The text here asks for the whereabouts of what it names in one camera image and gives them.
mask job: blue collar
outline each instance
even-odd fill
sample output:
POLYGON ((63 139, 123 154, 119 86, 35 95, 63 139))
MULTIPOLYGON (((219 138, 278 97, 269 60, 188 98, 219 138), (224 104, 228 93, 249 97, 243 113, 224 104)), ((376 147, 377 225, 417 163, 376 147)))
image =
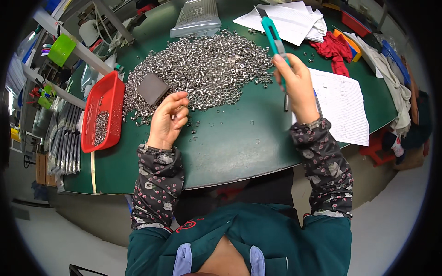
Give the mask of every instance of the blue collar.
MULTIPOLYGON (((265 276, 264 254, 256 246, 250 248, 251 276, 265 276)), ((190 243, 183 243, 176 251, 175 265, 172 276, 190 273, 192 269, 192 251, 190 243)))

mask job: red cloth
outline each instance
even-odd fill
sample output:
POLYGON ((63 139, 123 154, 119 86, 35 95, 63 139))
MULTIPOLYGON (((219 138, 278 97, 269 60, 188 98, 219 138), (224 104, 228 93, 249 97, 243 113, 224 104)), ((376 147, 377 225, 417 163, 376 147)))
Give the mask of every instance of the red cloth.
POLYGON ((326 33, 323 43, 311 41, 310 45, 315 48, 321 56, 326 58, 332 57, 331 68, 333 69, 333 73, 350 77, 347 67, 345 67, 344 59, 350 63, 353 59, 353 54, 351 53, 350 46, 341 34, 335 37, 333 33, 329 31, 326 33))

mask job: cardboard box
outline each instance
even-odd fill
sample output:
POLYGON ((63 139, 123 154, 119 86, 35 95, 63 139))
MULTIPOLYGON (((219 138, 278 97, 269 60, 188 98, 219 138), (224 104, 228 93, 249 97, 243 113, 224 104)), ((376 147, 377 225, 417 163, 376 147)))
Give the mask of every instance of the cardboard box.
POLYGON ((37 158, 35 160, 37 184, 46 185, 46 166, 47 156, 45 154, 37 153, 37 158))
POLYGON ((37 183, 41 185, 56 187, 57 184, 55 182, 55 176, 48 175, 46 173, 47 167, 48 167, 48 155, 37 153, 37 158, 35 161, 37 183))

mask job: lined paper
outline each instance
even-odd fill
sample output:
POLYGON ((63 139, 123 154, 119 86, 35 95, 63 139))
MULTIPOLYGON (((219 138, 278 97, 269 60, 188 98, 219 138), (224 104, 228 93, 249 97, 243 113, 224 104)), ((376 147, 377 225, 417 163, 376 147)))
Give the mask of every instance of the lined paper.
POLYGON ((329 72, 309 70, 322 115, 331 122, 333 137, 338 142, 368 146, 370 125, 359 82, 329 72))
MULTIPOLYGON (((281 39, 297 46, 302 43, 318 20, 309 13, 303 13, 292 8, 261 4, 258 4, 257 7, 265 10, 269 18, 273 20, 281 39)), ((264 28, 261 25, 261 17, 255 9, 235 19, 233 22, 264 32, 264 28)))

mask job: hand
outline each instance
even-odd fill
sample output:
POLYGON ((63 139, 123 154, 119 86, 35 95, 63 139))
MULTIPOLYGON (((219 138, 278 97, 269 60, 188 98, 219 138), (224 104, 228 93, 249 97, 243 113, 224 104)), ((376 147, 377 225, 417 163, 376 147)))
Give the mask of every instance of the hand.
POLYGON ((276 66, 275 78, 281 86, 281 77, 286 80, 287 94, 290 99, 290 106, 300 124, 311 123, 319 119, 316 110, 316 99, 313 93, 312 79, 307 66, 295 55, 287 54, 290 62, 287 62, 276 54, 272 62, 276 66))
POLYGON ((164 150, 172 149, 181 127, 187 123, 189 100, 186 97, 187 92, 184 91, 170 94, 156 109, 150 124, 148 146, 164 150))

